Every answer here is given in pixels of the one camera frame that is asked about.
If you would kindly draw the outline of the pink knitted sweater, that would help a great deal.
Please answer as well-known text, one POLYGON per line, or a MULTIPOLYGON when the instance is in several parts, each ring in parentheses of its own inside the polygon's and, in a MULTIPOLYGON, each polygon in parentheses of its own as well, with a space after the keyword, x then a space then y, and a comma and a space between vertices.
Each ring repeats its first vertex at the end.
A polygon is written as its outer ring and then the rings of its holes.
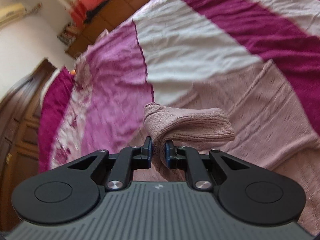
POLYGON ((146 105, 146 136, 208 153, 211 148, 298 182, 306 192, 300 224, 319 233, 319 135, 288 80, 272 61, 195 82, 170 106, 146 105))

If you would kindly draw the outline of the dark wooden headboard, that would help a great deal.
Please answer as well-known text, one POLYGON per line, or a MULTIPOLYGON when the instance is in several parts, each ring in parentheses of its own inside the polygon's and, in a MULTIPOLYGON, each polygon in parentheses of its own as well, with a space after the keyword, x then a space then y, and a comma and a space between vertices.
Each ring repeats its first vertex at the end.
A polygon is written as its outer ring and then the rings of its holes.
POLYGON ((55 70, 44 59, 1 101, 1 231, 10 231, 20 221, 11 203, 14 188, 38 173, 40 95, 55 70))

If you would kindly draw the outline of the stack of books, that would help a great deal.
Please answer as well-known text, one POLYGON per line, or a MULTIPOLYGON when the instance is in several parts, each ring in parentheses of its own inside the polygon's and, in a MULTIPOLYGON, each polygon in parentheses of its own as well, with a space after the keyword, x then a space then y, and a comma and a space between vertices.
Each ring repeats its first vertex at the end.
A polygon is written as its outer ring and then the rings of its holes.
POLYGON ((72 22, 69 22, 57 35, 57 38, 66 46, 69 46, 80 35, 81 30, 72 22))

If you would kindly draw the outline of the white air conditioner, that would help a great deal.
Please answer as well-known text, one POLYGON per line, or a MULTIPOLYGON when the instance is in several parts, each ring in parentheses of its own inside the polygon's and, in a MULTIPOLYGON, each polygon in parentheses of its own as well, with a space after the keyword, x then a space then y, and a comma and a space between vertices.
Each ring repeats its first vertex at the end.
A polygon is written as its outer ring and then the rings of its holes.
POLYGON ((0 10, 0 25, 1 28, 16 19, 22 18, 27 10, 22 3, 15 3, 2 7, 0 10))

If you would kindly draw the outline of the magenta pillow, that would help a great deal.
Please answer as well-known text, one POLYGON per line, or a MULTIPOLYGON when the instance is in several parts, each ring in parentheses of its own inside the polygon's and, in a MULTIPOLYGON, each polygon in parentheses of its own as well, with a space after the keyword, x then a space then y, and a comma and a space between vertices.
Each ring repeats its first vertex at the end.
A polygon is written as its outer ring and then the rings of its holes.
POLYGON ((38 129, 39 173, 50 169, 52 143, 63 119, 74 85, 74 75, 63 67, 56 69, 44 84, 40 94, 40 122, 38 129))

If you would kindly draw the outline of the long wooden cabinet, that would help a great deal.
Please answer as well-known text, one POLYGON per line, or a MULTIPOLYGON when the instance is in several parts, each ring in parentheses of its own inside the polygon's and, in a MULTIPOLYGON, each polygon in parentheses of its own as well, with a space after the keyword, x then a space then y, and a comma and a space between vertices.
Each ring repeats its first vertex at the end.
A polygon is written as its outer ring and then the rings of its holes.
POLYGON ((103 31, 111 32, 149 1, 151 0, 108 1, 66 49, 66 54, 72 58, 78 57, 89 45, 95 43, 103 31))

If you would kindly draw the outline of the pink floral bed quilt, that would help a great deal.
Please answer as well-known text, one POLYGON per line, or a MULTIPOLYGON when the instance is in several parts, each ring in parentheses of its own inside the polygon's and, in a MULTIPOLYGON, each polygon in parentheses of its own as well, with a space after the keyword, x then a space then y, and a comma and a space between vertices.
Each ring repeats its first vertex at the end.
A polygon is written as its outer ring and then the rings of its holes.
POLYGON ((47 97, 57 125, 41 148, 49 170, 106 148, 115 153, 143 121, 200 81, 272 60, 319 131, 319 0, 152 0, 63 70, 47 97))

